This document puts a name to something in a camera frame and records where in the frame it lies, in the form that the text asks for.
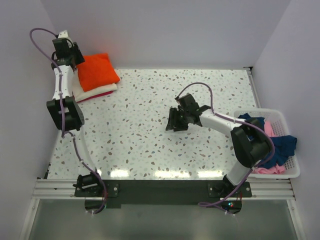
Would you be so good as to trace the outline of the orange t-shirt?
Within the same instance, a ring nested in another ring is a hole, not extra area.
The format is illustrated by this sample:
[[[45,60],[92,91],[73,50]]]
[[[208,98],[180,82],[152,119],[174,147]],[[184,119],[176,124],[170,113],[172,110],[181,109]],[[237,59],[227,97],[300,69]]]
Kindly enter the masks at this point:
[[[77,66],[77,72],[85,92],[120,81],[107,53],[85,55],[84,62]]]

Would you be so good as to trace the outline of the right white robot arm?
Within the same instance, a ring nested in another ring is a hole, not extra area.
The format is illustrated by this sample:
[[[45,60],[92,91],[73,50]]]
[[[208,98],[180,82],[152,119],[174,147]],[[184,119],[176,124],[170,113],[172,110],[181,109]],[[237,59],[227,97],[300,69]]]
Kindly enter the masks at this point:
[[[236,163],[217,185],[217,191],[230,197],[235,196],[256,163],[273,157],[273,141],[257,118],[232,118],[215,112],[208,105],[199,106],[191,94],[177,96],[175,100],[178,106],[169,110],[166,131],[186,131],[193,124],[216,130],[231,138]]]

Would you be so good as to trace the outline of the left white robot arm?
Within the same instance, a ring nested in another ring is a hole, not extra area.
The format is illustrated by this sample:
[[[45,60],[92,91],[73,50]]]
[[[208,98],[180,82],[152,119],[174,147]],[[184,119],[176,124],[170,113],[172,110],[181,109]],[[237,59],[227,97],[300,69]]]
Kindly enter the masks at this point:
[[[93,163],[85,142],[85,118],[75,100],[72,86],[77,76],[77,65],[85,61],[76,42],[58,36],[53,41],[55,52],[51,56],[51,67],[55,74],[55,90],[46,107],[61,136],[69,135],[78,162],[78,178],[73,186],[77,191],[99,196],[104,184]]]

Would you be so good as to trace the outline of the folded cream t-shirt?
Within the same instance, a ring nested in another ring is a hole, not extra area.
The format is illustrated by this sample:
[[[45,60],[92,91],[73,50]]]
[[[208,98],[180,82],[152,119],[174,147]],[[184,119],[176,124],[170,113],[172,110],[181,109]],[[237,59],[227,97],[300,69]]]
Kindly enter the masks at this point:
[[[89,91],[84,91],[83,88],[81,87],[77,73],[74,75],[72,79],[72,93],[75,101],[82,100],[82,99],[85,99],[94,95],[98,95],[101,93],[106,93],[109,91],[116,91],[117,89],[118,89],[117,85],[113,83],[113,84],[100,86],[98,88],[95,88]]]

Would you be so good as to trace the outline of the folded magenta t-shirt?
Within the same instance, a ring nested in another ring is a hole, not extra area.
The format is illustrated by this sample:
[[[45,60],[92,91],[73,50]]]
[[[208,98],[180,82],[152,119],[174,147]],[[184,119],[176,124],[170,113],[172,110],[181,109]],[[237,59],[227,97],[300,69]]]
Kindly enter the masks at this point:
[[[82,99],[82,100],[77,100],[76,102],[77,102],[77,103],[81,103],[81,102],[88,101],[88,100],[91,100],[91,99],[95,99],[95,98],[99,98],[99,97],[104,97],[104,96],[107,96],[107,95],[112,94],[113,92],[114,92],[114,91],[108,91],[108,92],[96,94],[96,95],[93,95],[93,96],[84,98],[84,99]]]

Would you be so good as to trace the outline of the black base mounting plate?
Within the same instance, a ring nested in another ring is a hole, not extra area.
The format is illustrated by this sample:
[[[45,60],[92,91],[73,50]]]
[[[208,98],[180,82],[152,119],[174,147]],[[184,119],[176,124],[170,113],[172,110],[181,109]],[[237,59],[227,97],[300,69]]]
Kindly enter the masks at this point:
[[[222,180],[105,180],[74,184],[74,195],[84,198],[86,210],[120,209],[124,205],[197,205],[214,203],[232,192]]]

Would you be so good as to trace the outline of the white perforated laundry basket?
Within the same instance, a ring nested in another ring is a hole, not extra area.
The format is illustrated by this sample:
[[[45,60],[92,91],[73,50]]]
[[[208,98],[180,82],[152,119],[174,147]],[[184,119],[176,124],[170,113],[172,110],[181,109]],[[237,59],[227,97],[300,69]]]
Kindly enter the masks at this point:
[[[251,177],[293,179],[300,175],[300,166],[295,156],[298,140],[290,135],[287,122],[281,112],[268,108],[244,108],[235,110],[233,116],[241,119],[258,118],[264,123],[264,131],[271,137],[275,146],[272,159],[255,168]]]

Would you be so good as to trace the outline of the navy blue t-shirt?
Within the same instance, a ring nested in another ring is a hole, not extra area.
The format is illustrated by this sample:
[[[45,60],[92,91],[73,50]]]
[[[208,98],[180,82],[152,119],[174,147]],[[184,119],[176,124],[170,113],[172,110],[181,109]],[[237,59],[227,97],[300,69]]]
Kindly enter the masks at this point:
[[[257,119],[260,122],[260,125],[263,127],[264,132],[271,138],[275,148],[275,153],[271,160],[261,164],[259,167],[264,169],[283,167],[289,157],[295,155],[298,139],[292,135],[276,136],[271,124],[267,123],[264,117],[257,117]]]

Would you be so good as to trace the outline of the pink t-shirt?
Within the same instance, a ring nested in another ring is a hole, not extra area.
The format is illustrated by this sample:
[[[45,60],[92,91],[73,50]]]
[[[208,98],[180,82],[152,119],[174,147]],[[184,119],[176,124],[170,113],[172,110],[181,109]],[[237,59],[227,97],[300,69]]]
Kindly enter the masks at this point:
[[[282,174],[285,172],[285,163],[288,157],[285,155],[283,147],[283,138],[275,135],[271,123],[265,121],[264,131],[271,138],[274,147],[275,153],[270,161],[253,170],[254,174],[266,174],[266,175],[276,175]]]

